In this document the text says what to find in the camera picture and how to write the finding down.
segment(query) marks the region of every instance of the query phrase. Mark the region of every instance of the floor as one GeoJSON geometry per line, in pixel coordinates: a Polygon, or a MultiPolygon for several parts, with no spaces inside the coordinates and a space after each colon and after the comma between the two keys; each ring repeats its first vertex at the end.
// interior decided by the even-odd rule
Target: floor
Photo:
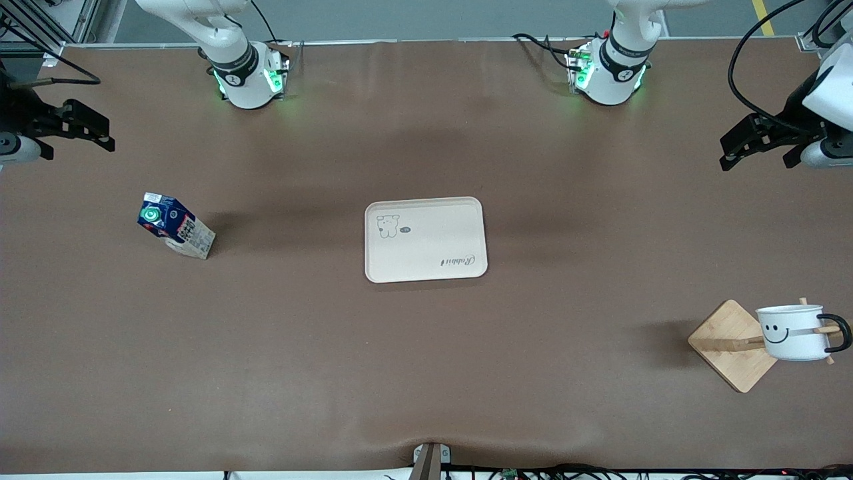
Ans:
{"type": "MultiPolygon", "coordinates": [[[[445,40],[499,38],[517,32],[537,36],[578,37],[609,25],[605,2],[578,0],[257,0],[276,36],[290,40],[445,40]]],[[[741,36],[757,21],[757,11],[771,11],[783,0],[715,0],[688,10],[670,10],[671,36],[741,36]]],[[[807,29],[824,9],[826,0],[803,3],[772,21],[777,35],[807,29]]],[[[267,38],[264,23],[254,9],[234,15],[249,38],[267,38]]],[[[147,14],[127,0],[115,43],[159,44],[187,42],[174,26],[147,14]]]]}

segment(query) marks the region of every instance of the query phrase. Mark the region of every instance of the tray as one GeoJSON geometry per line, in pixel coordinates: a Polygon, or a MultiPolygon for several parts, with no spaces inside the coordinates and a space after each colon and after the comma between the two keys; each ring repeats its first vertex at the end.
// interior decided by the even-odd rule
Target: tray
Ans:
{"type": "Polygon", "coordinates": [[[472,196],[376,202],[364,211],[371,282],[476,278],[488,267],[483,206],[472,196]]]}

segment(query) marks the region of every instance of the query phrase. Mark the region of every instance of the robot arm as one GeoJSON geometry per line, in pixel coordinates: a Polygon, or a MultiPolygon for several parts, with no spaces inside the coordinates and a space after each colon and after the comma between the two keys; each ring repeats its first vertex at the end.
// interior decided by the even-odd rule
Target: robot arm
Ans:
{"type": "Polygon", "coordinates": [[[607,38],[596,38],[566,59],[574,91],[604,105],[628,100],[640,87],[646,60],[663,31],[664,9],[688,9],[710,0],[606,0],[615,13],[607,38]]]}
{"type": "Polygon", "coordinates": [[[289,62],[278,50],[250,42],[228,15],[243,11],[249,0],[136,0],[183,30],[199,44],[213,65],[223,97],[240,108],[263,107],[284,92],[289,62]]]}
{"type": "Polygon", "coordinates": [[[58,108],[49,105],[32,89],[39,84],[15,81],[0,61],[0,168],[39,157],[52,160],[53,147],[40,140],[45,137],[79,138],[115,151],[107,117],[73,99],[58,108]]]}
{"type": "Polygon", "coordinates": [[[792,145],[782,159],[794,168],[853,167],[853,39],[842,37],[821,65],[787,99],[776,116],[794,131],[762,114],[748,114],[720,138],[720,166],[731,170],[757,152],[792,145]]]}

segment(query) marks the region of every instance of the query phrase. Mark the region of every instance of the yellow floor marking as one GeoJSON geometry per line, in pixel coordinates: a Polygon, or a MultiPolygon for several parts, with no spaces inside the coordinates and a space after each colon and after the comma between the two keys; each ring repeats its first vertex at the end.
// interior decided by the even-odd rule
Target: yellow floor marking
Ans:
{"type": "MultiPolygon", "coordinates": [[[[755,8],[755,15],[759,20],[767,16],[767,7],[764,6],[764,0],[752,0],[752,7],[755,8]]],[[[773,37],[775,35],[773,26],[770,25],[769,20],[764,25],[761,25],[761,33],[765,37],[773,37]]]]}

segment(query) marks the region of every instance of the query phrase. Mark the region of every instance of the green led light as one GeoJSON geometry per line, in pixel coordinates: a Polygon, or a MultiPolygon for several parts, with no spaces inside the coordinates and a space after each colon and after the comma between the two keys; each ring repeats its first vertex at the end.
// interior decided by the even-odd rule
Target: green led light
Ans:
{"type": "Polygon", "coordinates": [[[637,74],[637,81],[634,84],[634,90],[640,88],[640,85],[642,85],[642,76],[645,72],[646,72],[646,67],[643,67],[642,70],[640,70],[640,72],[637,74]]]}
{"type": "Polygon", "coordinates": [[[273,92],[281,91],[281,75],[276,72],[271,72],[270,70],[264,70],[266,73],[267,83],[270,84],[270,89],[273,92]]]}
{"type": "Polygon", "coordinates": [[[577,87],[578,88],[586,88],[589,85],[589,80],[592,78],[592,73],[595,70],[595,64],[591,61],[588,61],[586,65],[583,66],[580,72],[577,73],[577,87]]]}
{"type": "Polygon", "coordinates": [[[216,73],[216,71],[213,71],[213,78],[216,79],[216,83],[219,85],[219,92],[226,95],[225,87],[222,85],[222,79],[219,78],[219,74],[216,73]]]}

